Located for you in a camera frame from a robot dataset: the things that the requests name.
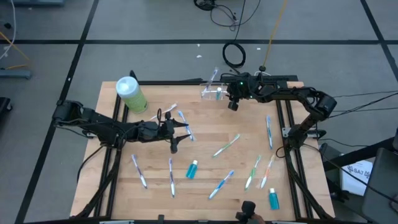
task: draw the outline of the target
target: small blue bottle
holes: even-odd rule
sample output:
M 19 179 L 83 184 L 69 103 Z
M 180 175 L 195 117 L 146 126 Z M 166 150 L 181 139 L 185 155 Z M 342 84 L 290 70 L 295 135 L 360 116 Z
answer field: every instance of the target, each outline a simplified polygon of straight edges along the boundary
M 269 189 L 269 204 L 271 206 L 271 210 L 279 209 L 278 195 L 276 195 L 275 189 Z
M 198 169 L 198 161 L 193 161 L 192 164 L 189 166 L 187 174 L 185 175 L 189 179 L 193 179 L 195 174 L 197 173 Z

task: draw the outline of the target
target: bottle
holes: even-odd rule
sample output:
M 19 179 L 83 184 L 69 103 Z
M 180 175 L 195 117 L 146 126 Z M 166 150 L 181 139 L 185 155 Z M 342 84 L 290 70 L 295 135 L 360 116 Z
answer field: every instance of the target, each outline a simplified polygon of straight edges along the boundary
M 198 161 L 193 161 L 192 164 L 189 166 L 187 174 L 185 175 L 189 179 L 193 179 L 195 174 L 197 173 L 198 169 Z
M 116 83 L 116 92 L 133 113 L 142 113 L 148 107 L 148 102 L 133 77 L 123 77 Z
M 276 195 L 275 189 L 269 189 L 269 204 L 271 206 L 271 210 L 279 209 L 278 195 Z

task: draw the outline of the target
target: black cable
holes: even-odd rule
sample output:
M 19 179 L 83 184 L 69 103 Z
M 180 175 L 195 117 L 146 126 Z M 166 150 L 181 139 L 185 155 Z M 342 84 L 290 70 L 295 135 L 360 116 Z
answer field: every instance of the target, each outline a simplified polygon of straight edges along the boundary
M 71 132 L 73 132 L 73 133 L 75 133 L 77 135 L 83 136 L 84 138 L 88 138 L 88 139 L 92 139 L 93 138 L 93 137 L 85 136 L 84 134 L 80 134 L 77 131 L 74 131 L 74 130 L 69 129 L 69 128 L 64 128 L 64 127 L 60 127 L 60 126 L 56 126 L 56 128 L 64 129 L 64 130 L 67 130 L 67 131 L 71 131 Z
M 276 150 L 276 152 L 275 152 L 275 156 L 278 157 L 279 159 L 282 159 L 282 158 L 285 157 L 285 156 L 278 156 L 278 151 L 279 151 L 279 149 L 282 149 L 282 148 L 283 148 L 283 146 L 279 147 L 279 148 Z
M 244 12 L 244 6 L 245 6 L 245 5 L 246 5 L 246 0 L 243 0 L 243 6 L 242 6 L 241 19 L 239 20 L 238 31 L 236 31 L 236 35 L 235 35 L 234 42 L 235 42 L 236 38 L 238 38 L 239 30 L 241 29 L 241 25 L 242 25 L 242 17 L 243 17 L 243 12 Z
M 99 152 L 104 146 L 99 147 L 97 150 L 95 150 L 91 155 L 89 155 L 84 161 L 83 163 L 80 165 L 79 171 L 77 172 L 77 179 L 76 182 L 79 182 L 79 177 L 80 177 L 80 172 L 81 169 L 83 168 L 83 166 L 86 164 L 86 162 L 91 159 L 97 152 Z
M 242 61 L 241 61 L 241 62 L 239 62 L 239 63 L 237 63 L 237 64 L 234 64 L 234 63 L 231 63 L 231 62 L 226 58 L 225 50 L 226 50 L 226 48 L 227 48 L 229 45 L 233 45 L 233 46 L 237 47 L 237 48 L 241 51 L 241 53 L 242 53 Z M 237 43 L 234 43 L 234 42 L 226 43 L 226 44 L 224 45 L 224 47 L 223 47 L 223 59 L 224 59 L 225 63 L 226 63 L 229 67 L 231 67 L 233 70 L 235 70 L 235 72 L 237 72 L 237 73 L 239 74 L 239 72 L 238 72 L 235 68 L 241 68 L 241 67 L 243 67 L 244 63 L 246 62 L 246 51 L 244 51 L 244 48 L 243 48 L 242 46 L 240 46 L 239 44 L 237 44 Z
M 250 17 L 249 17 L 248 19 L 246 19 L 246 21 L 240 23 L 240 25 L 243 25 L 243 24 L 249 22 L 249 20 L 253 17 L 253 15 L 256 13 L 257 9 L 259 8 L 260 3 L 261 3 L 261 0 L 259 0 L 259 2 L 257 3 L 257 6 L 256 6 L 256 8 L 254 9 L 253 13 L 250 15 Z M 232 25 L 225 25 L 225 24 L 220 24 L 220 23 L 217 23 L 216 21 L 214 21 L 214 19 L 213 19 L 213 10 L 214 10 L 214 9 L 219 9 L 218 6 L 225 7 L 225 8 L 228 9 L 228 11 L 231 13 L 232 16 L 229 16 L 228 13 L 226 13 L 226 12 L 224 12 L 224 13 L 225 13 L 232 21 L 236 21 L 236 19 L 237 19 L 237 18 L 234 16 L 234 14 L 232 13 L 232 10 L 231 10 L 230 8 L 228 8 L 228 7 L 224 6 L 224 5 L 215 4 L 215 5 L 214 5 L 214 8 L 213 8 L 213 9 L 211 10 L 211 12 L 210 12 L 210 19 L 211 19 L 212 22 L 214 22 L 215 24 L 217 24 L 217 25 L 219 25 L 219 26 L 222 26 L 222 27 L 229 27 L 229 28 L 231 28 L 231 27 L 237 27 L 237 26 L 239 26 L 239 24 L 236 24 L 236 25 L 235 25 L 235 22 L 234 22 Z
M 304 146 L 308 146 L 308 147 L 310 147 L 310 148 L 312 148 L 312 149 L 317 150 L 317 151 L 321 154 L 321 156 L 322 156 L 323 158 L 325 158 L 328 162 L 330 162 L 331 165 L 333 165 L 333 166 L 335 166 L 336 168 L 338 168 L 338 169 L 342 170 L 343 172 L 347 173 L 348 175 L 350 175 L 350 176 L 351 176 L 352 178 L 354 178 L 355 180 L 357 180 L 357 181 L 359 181 L 360 183 L 364 184 L 366 187 L 369 187 L 369 189 L 373 190 L 375 193 L 377 193 L 377 194 L 379 194 L 379 195 L 385 197 L 386 199 L 390 200 L 391 202 L 398 203 L 397 200 L 395 200 L 395 199 L 389 197 L 388 195 L 386 195 L 386 194 L 384 194 L 384 193 L 381 193 L 380 191 L 378 191 L 378 190 L 376 190 L 375 188 L 371 187 L 369 184 L 363 182 L 361 179 L 355 177 L 353 174 L 350 174 L 347 170 L 344 170 L 342 167 L 340 167 L 339 165 L 337 165 L 337 164 L 335 164 L 334 162 L 332 162 L 331 160 L 329 160 L 329 159 L 325 156 L 325 154 L 322 154 L 322 153 L 319 151 L 319 149 L 317 149 L 317 148 L 315 148 L 315 147 L 313 147 L 313 146 L 310 146 L 309 144 L 305 144 L 305 143 L 304 143 L 303 145 L 304 145 Z
M 365 105 L 362 105 L 362 106 L 357 106 L 357 107 L 355 107 L 355 108 L 353 108 L 353 109 L 350 109 L 350 110 L 345 111 L 345 112 L 343 112 L 343 113 L 340 113 L 340 114 L 338 114 L 338 115 L 330 116 L 329 119 L 330 119 L 330 118 L 337 117 L 337 116 L 341 116 L 341 115 L 344 115 L 344 114 L 348 114 L 348 113 L 355 112 L 355 111 L 357 111 L 357 110 L 359 110 L 359 109 L 364 108 L 365 106 L 369 106 L 369 105 L 375 104 L 375 103 L 377 103 L 377 102 L 380 102 L 380 101 L 382 101 L 382 100 L 385 100 L 385 99 L 387 99 L 387 98 L 389 98 L 389 97 L 392 97 L 392 96 L 395 96 L 395 95 L 398 95 L 398 93 L 394 93 L 394 94 L 385 96 L 385 97 L 383 97 L 383 98 L 380 98 L 380 99 L 378 99 L 378 100 L 374 100 L 374 101 L 372 101 L 372 102 L 370 102 L 370 103 L 367 103 L 367 104 L 365 104 Z
M 336 141 L 336 140 L 334 140 L 334 139 L 318 139 L 319 141 L 334 141 L 335 143 L 338 143 L 338 144 L 341 144 L 341 145 L 343 145 L 343 146 L 348 146 L 348 147 L 368 147 L 368 146 L 366 146 L 366 145 L 349 145 L 349 144 L 345 144 L 345 143 L 342 143 L 342 142 L 339 142 L 339 141 Z
M 235 39 L 232 42 L 228 42 L 224 45 L 223 47 L 223 59 L 225 61 L 225 63 L 232 68 L 236 73 L 240 74 L 239 71 L 236 70 L 236 68 L 241 68 L 244 63 L 246 62 L 246 52 L 244 51 L 243 47 L 240 46 L 238 43 L 236 43 L 236 39 L 238 38 L 238 34 L 239 34 L 239 30 L 241 28 L 241 24 L 242 24 L 242 16 L 243 16 L 243 12 L 244 12 L 244 6 L 246 5 L 246 0 L 243 0 L 243 6 L 242 6 L 242 13 L 241 13 L 241 19 L 239 20 L 239 25 L 238 25 L 238 30 L 236 31 L 236 35 L 235 35 Z M 241 53 L 242 53 L 242 61 L 240 63 L 234 64 L 231 63 L 225 56 L 225 50 L 229 45 L 234 45 L 235 47 L 237 47 Z
M 332 96 L 332 97 L 333 98 L 339 98 L 339 97 L 364 96 L 364 95 L 373 95 L 373 94 L 379 94 L 379 93 L 396 93 L 396 92 L 398 92 L 398 90 L 394 90 L 394 91 L 379 91 L 379 92 L 353 94 L 353 95 L 341 95 L 341 96 Z
M 379 110 L 396 110 L 396 109 L 398 109 L 398 107 L 395 107 L 395 108 L 376 108 L 376 109 L 356 110 L 356 111 L 353 111 L 353 112 L 379 111 Z M 345 111 L 344 110 L 332 111 L 332 113 L 337 113 L 337 112 L 345 112 Z

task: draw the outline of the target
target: white bottle cap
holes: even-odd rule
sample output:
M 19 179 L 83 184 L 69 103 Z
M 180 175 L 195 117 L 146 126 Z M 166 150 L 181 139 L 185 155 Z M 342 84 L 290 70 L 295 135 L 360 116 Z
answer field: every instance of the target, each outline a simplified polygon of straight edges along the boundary
M 139 91 L 138 82 L 133 77 L 123 77 L 116 83 L 116 91 L 121 98 L 130 98 Z

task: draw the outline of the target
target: yellow cable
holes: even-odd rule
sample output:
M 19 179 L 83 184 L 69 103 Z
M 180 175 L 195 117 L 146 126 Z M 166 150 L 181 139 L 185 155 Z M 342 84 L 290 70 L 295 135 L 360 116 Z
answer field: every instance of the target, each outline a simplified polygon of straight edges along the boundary
M 22 68 L 22 67 L 26 67 L 26 66 L 27 65 L 14 65 L 14 66 L 7 67 L 6 70 L 15 69 L 15 68 Z
M 21 50 L 19 50 L 19 48 L 17 48 L 17 46 L 15 46 L 2 32 L 0 32 L 0 35 L 2 35 L 2 37 L 6 39 L 19 53 L 21 53 L 21 55 L 24 56 L 26 60 L 30 60 L 29 57 L 27 57 Z
M 282 9 L 281 9 L 280 12 L 279 12 L 278 20 L 276 20 L 274 30 L 272 31 L 271 37 L 269 38 L 268 49 L 267 49 L 267 53 L 266 53 L 266 58 L 264 59 L 264 63 L 262 64 L 262 66 L 266 66 L 267 58 L 268 58 L 269 52 L 271 51 L 272 39 L 274 38 L 274 35 L 275 35 L 275 33 L 276 33 L 276 30 L 278 29 L 279 22 L 280 22 L 280 20 L 282 19 L 282 15 L 283 15 L 283 13 L 284 13 L 284 11 L 285 11 L 285 8 L 286 8 L 286 4 L 287 4 L 287 0 L 284 0 L 284 5 L 282 6 Z

